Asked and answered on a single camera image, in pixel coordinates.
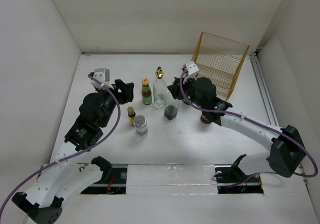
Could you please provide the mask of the dark liquid oil bottle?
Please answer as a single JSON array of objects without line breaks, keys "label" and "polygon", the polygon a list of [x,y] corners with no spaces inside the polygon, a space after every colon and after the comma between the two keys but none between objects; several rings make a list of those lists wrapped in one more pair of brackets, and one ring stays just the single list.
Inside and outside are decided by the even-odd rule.
[{"label": "dark liquid oil bottle", "polygon": [[172,94],[170,92],[168,92],[167,95],[166,95],[166,100],[165,101],[166,102],[165,102],[164,116],[168,120],[172,120],[178,114],[178,110],[179,110],[179,106],[180,106],[180,100],[174,99]]}]

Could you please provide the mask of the clear glass oil bottle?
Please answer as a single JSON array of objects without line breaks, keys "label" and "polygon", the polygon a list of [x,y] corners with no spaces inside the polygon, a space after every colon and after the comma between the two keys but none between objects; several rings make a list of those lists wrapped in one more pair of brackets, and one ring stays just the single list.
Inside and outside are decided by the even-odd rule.
[{"label": "clear glass oil bottle", "polygon": [[158,67],[155,72],[156,79],[152,84],[154,104],[157,108],[165,106],[167,84],[163,80],[164,72],[161,67]]}]

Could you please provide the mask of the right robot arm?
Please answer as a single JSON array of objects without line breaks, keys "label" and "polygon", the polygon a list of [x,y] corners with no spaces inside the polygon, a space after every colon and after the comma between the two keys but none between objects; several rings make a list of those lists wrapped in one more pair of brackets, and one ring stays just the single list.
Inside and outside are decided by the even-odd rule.
[{"label": "right robot arm", "polygon": [[200,110],[209,123],[232,129],[265,148],[261,154],[242,154],[232,164],[216,168],[218,182],[235,186],[260,173],[290,178],[306,156],[295,127],[264,124],[237,112],[230,103],[217,97],[216,86],[208,78],[176,78],[167,88],[174,99],[184,100]]}]

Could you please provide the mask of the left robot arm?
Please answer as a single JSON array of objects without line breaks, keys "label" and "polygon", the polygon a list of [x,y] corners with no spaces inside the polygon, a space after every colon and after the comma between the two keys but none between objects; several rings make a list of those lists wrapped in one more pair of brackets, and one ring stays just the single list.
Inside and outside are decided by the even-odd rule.
[{"label": "left robot arm", "polygon": [[65,184],[72,169],[107,137],[102,129],[107,126],[115,108],[131,102],[134,84],[115,80],[107,87],[97,79],[96,91],[88,94],[79,107],[79,116],[64,137],[54,162],[43,167],[36,183],[25,192],[17,192],[12,202],[36,224],[53,224],[63,211],[68,197],[81,193],[98,181],[107,182],[113,177],[112,164],[101,156],[95,157],[74,180]]}]

